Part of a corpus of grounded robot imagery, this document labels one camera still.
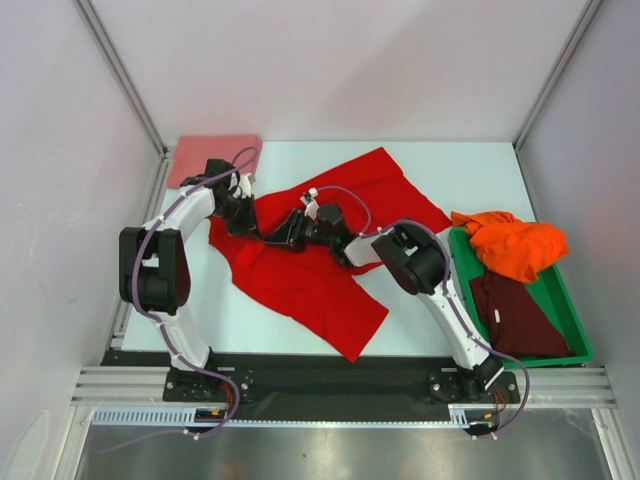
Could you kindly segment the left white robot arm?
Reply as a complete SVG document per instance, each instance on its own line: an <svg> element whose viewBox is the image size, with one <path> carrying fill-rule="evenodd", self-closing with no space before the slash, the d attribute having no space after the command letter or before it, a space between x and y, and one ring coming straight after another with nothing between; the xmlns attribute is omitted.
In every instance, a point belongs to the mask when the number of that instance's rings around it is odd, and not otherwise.
<svg viewBox="0 0 640 480"><path fill-rule="evenodd" d="M185 178L167 209L119 234L119 292L151 320L177 369L191 369L185 388L199 400L213 398L219 374L206 367L211 347L188 307L191 275L185 244L206 220L223 221L230 236L259 234L251 168L258 151L242 149L231 161L209 159L205 170Z"/></svg>

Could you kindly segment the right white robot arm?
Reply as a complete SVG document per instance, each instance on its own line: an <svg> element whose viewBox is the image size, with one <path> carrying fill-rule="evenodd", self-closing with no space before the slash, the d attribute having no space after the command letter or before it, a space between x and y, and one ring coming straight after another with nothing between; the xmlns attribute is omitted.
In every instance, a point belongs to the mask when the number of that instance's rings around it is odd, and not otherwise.
<svg viewBox="0 0 640 480"><path fill-rule="evenodd" d="M324 246L344 268L382 264L436 320L462 370L463 393L473 401L484 401L496 391L504 364L470 319L455 292L451 257L426 226L403 219L373 233L357 234L348 227L340 207L327 204L313 217L299 209L292 211L267 235L266 243L295 252L309 244Z"/></svg>

